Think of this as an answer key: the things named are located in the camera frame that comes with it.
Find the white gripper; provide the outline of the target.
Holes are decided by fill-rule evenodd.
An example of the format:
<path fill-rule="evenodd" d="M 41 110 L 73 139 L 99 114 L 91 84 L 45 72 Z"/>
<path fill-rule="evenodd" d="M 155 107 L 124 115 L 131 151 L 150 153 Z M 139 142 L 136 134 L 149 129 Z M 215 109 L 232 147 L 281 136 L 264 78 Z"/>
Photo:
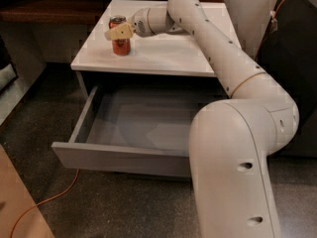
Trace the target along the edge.
<path fill-rule="evenodd" d="M 104 36 L 108 41 L 131 39 L 134 33 L 142 38 L 151 37 L 155 33 L 150 26 L 149 15 L 150 8 L 140 9 L 131 18 L 133 26 L 124 22 L 110 28 Z"/>

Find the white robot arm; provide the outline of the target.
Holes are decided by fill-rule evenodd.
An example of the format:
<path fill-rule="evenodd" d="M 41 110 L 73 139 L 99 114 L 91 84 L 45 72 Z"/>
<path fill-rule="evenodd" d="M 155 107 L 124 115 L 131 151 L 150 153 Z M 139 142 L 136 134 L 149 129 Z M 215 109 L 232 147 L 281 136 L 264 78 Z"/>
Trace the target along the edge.
<path fill-rule="evenodd" d="M 106 32 L 107 39 L 187 32 L 227 99 L 194 117 L 189 162 L 202 238 L 281 238 L 267 157 L 294 137 L 292 97 L 206 16 L 199 0 L 168 0 Z"/>

